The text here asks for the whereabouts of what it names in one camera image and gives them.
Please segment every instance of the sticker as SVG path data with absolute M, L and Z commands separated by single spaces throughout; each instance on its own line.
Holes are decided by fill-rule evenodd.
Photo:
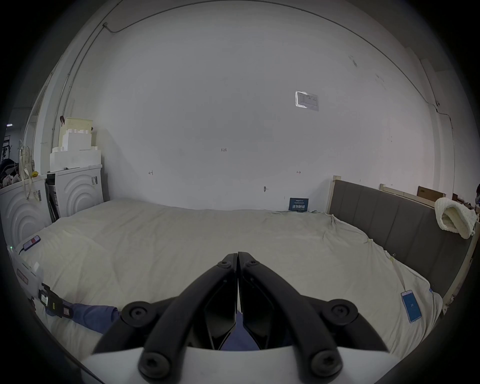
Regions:
M 318 112 L 318 96 L 302 91 L 295 91 L 295 105 Z
M 48 296 L 44 295 L 43 293 L 40 294 L 40 301 L 43 305 L 48 306 Z
M 20 272 L 20 269 L 17 269 L 17 276 L 25 283 L 28 285 L 28 279 L 25 277 L 25 275 Z
M 290 197 L 290 204 L 288 210 L 293 212 L 306 212 L 308 209 L 308 199 L 297 199 Z

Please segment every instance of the wooden bed frame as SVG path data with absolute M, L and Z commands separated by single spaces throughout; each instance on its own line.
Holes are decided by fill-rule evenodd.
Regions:
M 434 218 L 433 201 L 384 184 L 375 190 L 343 181 L 340 176 L 333 176 L 327 213 L 363 230 L 397 260 L 427 278 L 444 304 L 465 279 L 480 235 L 478 221 L 474 235 L 467 240 L 441 230 Z

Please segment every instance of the clothing pile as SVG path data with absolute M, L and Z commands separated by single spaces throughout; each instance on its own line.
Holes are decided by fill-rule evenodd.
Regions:
M 3 160 L 0 164 L 0 188 L 5 188 L 21 180 L 18 174 L 18 163 L 11 159 Z

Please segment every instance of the cable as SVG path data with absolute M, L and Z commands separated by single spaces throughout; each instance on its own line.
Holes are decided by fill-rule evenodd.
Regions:
M 77 62 L 77 60 L 78 60 L 78 58 L 79 58 L 79 56 L 80 56 L 80 53 L 82 53 L 82 50 L 85 48 L 86 43 L 87 43 L 88 40 L 92 37 L 93 33 L 94 33 L 95 30 L 98 28 L 98 26 L 100 25 L 100 23 L 101 23 L 102 21 L 104 21 L 105 18 L 106 18 L 108 15 L 110 15 L 110 13 L 111 13 L 116 7 L 118 7 L 118 5 L 119 5 L 122 1 L 123 1 L 123 0 L 120 0 L 117 4 L 115 4 L 115 6 L 114 6 L 110 11 L 108 11 L 108 13 L 105 15 L 105 17 L 98 22 L 98 24 L 96 25 L 96 27 L 92 30 L 92 32 L 91 32 L 90 35 L 87 37 L 87 39 L 85 40 L 84 44 L 82 45 L 82 47 L 81 47 L 80 50 L 78 51 L 78 54 L 77 54 L 77 56 L 75 57 L 75 60 L 73 61 L 73 64 L 72 64 L 72 66 L 70 67 L 70 70 L 69 70 L 68 73 L 67 73 L 67 78 L 65 79 L 65 82 L 63 83 L 63 88 L 61 89 L 61 92 L 60 92 L 60 97 L 59 97 L 59 102 L 58 102 L 58 104 L 57 104 L 57 109 L 55 110 L 55 118 L 53 119 L 52 140 L 51 140 L 51 144 L 50 144 L 50 151 L 53 149 L 53 133 L 55 132 L 55 125 L 57 124 L 57 116 L 58 116 L 58 112 L 59 112 L 59 108 L 60 108 L 61 98 L 62 98 L 62 96 L 63 96 L 63 92 L 65 91 L 65 86 L 67 85 L 68 79 L 69 79 L 69 77 L 70 77 L 70 73 L 72 72 L 73 67 L 75 66 L 75 63 Z M 70 94 L 70 90 L 72 89 L 72 85 L 73 85 L 73 81 L 72 81 L 72 83 L 70 84 L 70 89 L 69 89 L 69 92 L 68 92 L 69 94 Z M 66 101 L 66 100 L 65 100 L 65 107 L 63 108 L 63 113 L 65 113 L 65 108 L 66 108 L 66 105 L 67 105 L 67 101 Z
M 168 11 L 172 11 L 172 10 L 175 10 L 175 9 L 178 9 L 178 8 L 183 8 L 183 7 L 187 7 L 187 6 L 191 6 L 191 5 L 196 5 L 196 4 L 203 4 L 203 3 L 211 3 L 211 2 L 221 2 L 221 1 L 228 1 L 228 0 L 203 0 L 203 1 L 197 1 L 197 2 L 194 2 L 194 3 L 189 3 L 189 4 L 183 4 L 183 5 L 178 5 L 176 7 L 171 7 L 171 8 L 168 8 L 168 9 L 165 9 L 163 11 L 160 11 L 160 12 L 156 12 L 156 13 L 153 13 L 149 16 L 146 16 L 140 20 L 137 20 L 136 22 L 133 22 L 131 24 L 128 24 L 127 26 L 119 29 L 118 31 L 112 31 L 110 28 L 107 27 L 107 23 L 104 23 L 103 24 L 103 27 L 106 28 L 110 33 L 118 33 L 118 32 L 121 32 L 129 27 L 131 27 L 132 25 L 135 25 L 143 20 L 146 20 L 146 19 L 149 19 L 150 17 L 153 17 L 153 16 L 157 16 L 161 13 L 164 13 L 164 12 L 168 12 Z M 283 6 L 283 7 L 287 7 L 287 8 L 291 8 L 291 9 L 295 9 L 295 10 L 298 10 L 298 11 L 302 11 L 302 12 L 306 12 L 306 13 L 309 13 L 309 14 L 312 14 L 314 16 L 317 16 L 317 17 L 320 17 L 321 19 L 324 19 L 324 20 L 327 20 L 335 25 L 338 25 L 344 29 L 346 29 L 347 31 L 353 33 L 355 36 L 361 38 L 363 41 L 365 41 L 366 43 L 368 43 L 369 45 L 371 45 L 373 48 L 375 48 L 377 51 L 379 51 L 382 55 L 384 55 L 393 65 L 395 65 L 395 67 L 402 73 L 402 75 L 405 76 L 405 78 L 410 82 L 410 84 L 412 84 L 413 88 L 415 88 L 415 90 L 418 92 L 418 94 L 421 96 L 421 98 L 423 99 L 423 101 L 425 101 L 425 103 L 427 103 L 428 105 L 431 105 L 435 108 L 435 112 L 438 113 L 439 115 L 445 115 L 445 116 L 448 116 L 449 120 L 450 120 L 450 126 L 452 128 L 452 144 L 453 144 L 453 153 L 454 153 L 454 165 L 453 165 L 453 187 L 452 187 L 452 193 L 453 193 L 453 190 L 455 188 L 455 142 L 454 142 L 454 136 L 453 136 L 453 124 L 452 124 L 452 119 L 450 117 L 450 115 L 448 113 L 442 113 L 442 112 L 439 112 L 438 109 L 437 109 L 437 106 L 433 103 L 430 103 L 429 101 L 427 101 L 427 99 L 425 98 L 425 96 L 423 96 L 422 92 L 420 92 L 420 90 L 417 88 L 417 86 L 410 80 L 410 78 L 405 74 L 405 72 L 403 72 L 401 70 L 401 68 L 395 64 L 395 62 L 389 58 L 381 49 L 379 49 L 376 45 L 374 45 L 373 43 L 371 43 L 370 41 L 368 41 L 366 38 L 360 36 L 358 33 L 356 33 L 355 31 L 351 30 L 350 28 L 348 27 L 345 27 L 344 25 L 332 20 L 332 19 L 329 19 L 328 17 L 325 17 L 325 16 L 321 16 L 319 15 L 318 13 L 315 13 L 315 12 L 312 12 L 312 11 L 307 11 L 305 9 L 302 9 L 302 8 L 299 8 L 299 7 L 295 7 L 293 5 L 288 5 L 288 4 L 282 4 L 282 3 L 277 3 L 275 1 L 268 1 L 268 0 L 242 0 L 242 1 L 252 1 L 252 2 L 260 2 L 260 3 L 267 3 L 267 4 L 274 4 L 274 5 L 280 5 L 280 6 Z
M 425 73 L 425 77 L 427 78 L 428 80 L 428 84 L 430 84 L 430 89 L 432 90 L 432 95 L 433 95 L 433 98 L 435 99 L 435 103 L 438 105 L 439 102 L 437 101 L 437 97 L 435 96 L 435 92 L 433 91 L 433 87 L 432 87 L 432 83 L 430 82 L 430 79 L 428 78 L 428 75 L 427 75 L 427 71 L 425 70 L 425 67 L 423 66 L 421 60 L 419 59 L 420 61 L 420 65 L 423 69 L 423 72 Z M 454 136 L 453 136 L 453 124 L 452 124 L 452 118 L 450 117 L 450 115 L 448 113 L 442 113 L 442 112 L 439 112 L 437 107 L 435 107 L 435 111 L 439 114 L 439 115 L 445 115 L 445 116 L 448 116 L 448 119 L 450 120 L 450 128 L 452 129 L 452 147 L 453 147 L 453 185 L 452 185 L 452 196 L 454 194 L 454 190 L 455 190 L 455 140 L 454 140 Z

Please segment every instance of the styrofoam packaging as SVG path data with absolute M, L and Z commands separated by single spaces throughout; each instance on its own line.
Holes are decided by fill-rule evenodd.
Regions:
M 73 117 L 67 117 L 65 119 L 65 127 L 67 130 L 69 129 L 76 129 L 76 130 L 87 130 L 90 131 L 92 129 L 93 120 L 88 119 L 75 119 Z
M 90 149 L 92 135 L 90 131 L 68 129 L 62 138 L 62 147 L 65 151 L 77 151 Z
M 99 165 L 102 164 L 101 158 L 102 151 L 99 149 L 52 152 L 50 154 L 50 172 L 57 172 L 65 168 Z

